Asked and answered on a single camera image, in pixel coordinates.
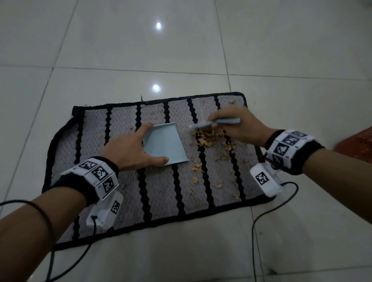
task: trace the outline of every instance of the person's left hand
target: person's left hand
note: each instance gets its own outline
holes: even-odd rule
[[[102,157],[114,162],[120,171],[137,170],[147,166],[162,166],[168,157],[153,157],[142,148],[142,139],[153,124],[146,122],[135,133],[122,134],[106,144]]]

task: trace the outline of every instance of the forearm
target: forearm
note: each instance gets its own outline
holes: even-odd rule
[[[53,188],[32,201],[52,222],[56,240],[86,206],[76,190]],[[55,242],[41,214],[24,205],[0,220],[0,281],[25,281]]]
[[[320,149],[302,170],[341,204],[372,223],[372,164]]]

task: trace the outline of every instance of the light blue brush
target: light blue brush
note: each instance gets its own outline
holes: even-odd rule
[[[211,126],[214,123],[218,123],[218,124],[238,124],[238,123],[240,123],[240,118],[221,118],[221,119],[216,119],[215,121],[204,121],[204,122],[200,122],[198,124],[192,124],[192,125],[190,125],[190,128],[195,129],[195,128],[208,127],[208,126]]]

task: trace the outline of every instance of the black wristband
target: black wristband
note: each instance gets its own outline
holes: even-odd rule
[[[119,174],[118,166],[107,158],[96,156],[92,157],[100,161],[104,161],[116,174]],[[55,187],[69,187],[79,191],[87,200],[87,206],[98,202],[99,197],[97,196],[95,188],[84,178],[74,173],[62,175],[50,188]]]
[[[280,134],[282,134],[285,130],[277,130],[275,131],[269,139],[265,143],[265,149],[268,150],[270,146],[273,144],[275,138],[277,138]],[[291,159],[291,168],[288,169],[273,160],[266,158],[266,160],[271,163],[277,169],[283,170],[291,175],[300,175],[302,174],[302,168],[307,161],[307,159],[319,149],[325,148],[320,143],[315,140],[307,142],[302,148],[300,148],[295,155]]]

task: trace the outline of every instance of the hand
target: hand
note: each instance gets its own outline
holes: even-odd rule
[[[102,157],[114,162],[120,171],[137,170],[147,166],[162,166],[168,157],[153,157],[142,148],[142,139],[153,124],[146,122],[135,133],[122,134],[111,140],[102,150]]]
[[[226,135],[243,143],[265,147],[267,139],[276,131],[259,121],[245,106],[232,106],[218,110],[208,117],[208,121],[218,118],[240,118],[239,124],[212,124],[222,128]]]

